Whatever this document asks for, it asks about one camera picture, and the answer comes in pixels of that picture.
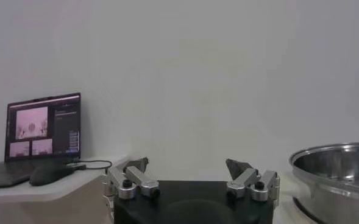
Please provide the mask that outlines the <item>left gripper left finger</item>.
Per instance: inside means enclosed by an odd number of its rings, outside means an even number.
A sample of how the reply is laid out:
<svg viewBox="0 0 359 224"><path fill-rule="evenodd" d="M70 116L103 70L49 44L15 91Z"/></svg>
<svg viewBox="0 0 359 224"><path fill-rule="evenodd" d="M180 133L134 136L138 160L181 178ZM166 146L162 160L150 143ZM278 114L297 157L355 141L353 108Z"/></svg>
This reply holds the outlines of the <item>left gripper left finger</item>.
<svg viewBox="0 0 359 224"><path fill-rule="evenodd" d="M155 179L145 174L149 164L147 157L128 161L122 167L111 167L107 171L107 180L112 185L120 200L132 200L137 188L142 196L155 199L160 196L160 185Z"/></svg>

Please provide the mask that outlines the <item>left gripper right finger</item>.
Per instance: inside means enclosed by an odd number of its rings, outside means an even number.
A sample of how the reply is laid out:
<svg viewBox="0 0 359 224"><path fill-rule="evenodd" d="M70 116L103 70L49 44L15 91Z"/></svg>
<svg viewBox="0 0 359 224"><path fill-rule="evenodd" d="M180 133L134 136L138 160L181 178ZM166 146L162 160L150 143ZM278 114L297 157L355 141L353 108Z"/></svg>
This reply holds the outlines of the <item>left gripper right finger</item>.
<svg viewBox="0 0 359 224"><path fill-rule="evenodd" d="M227 198L235 201L249 193L253 201L279 201L280 177L276 171L263 174L249 163L226 159L226 166L232 177L226 184Z"/></svg>

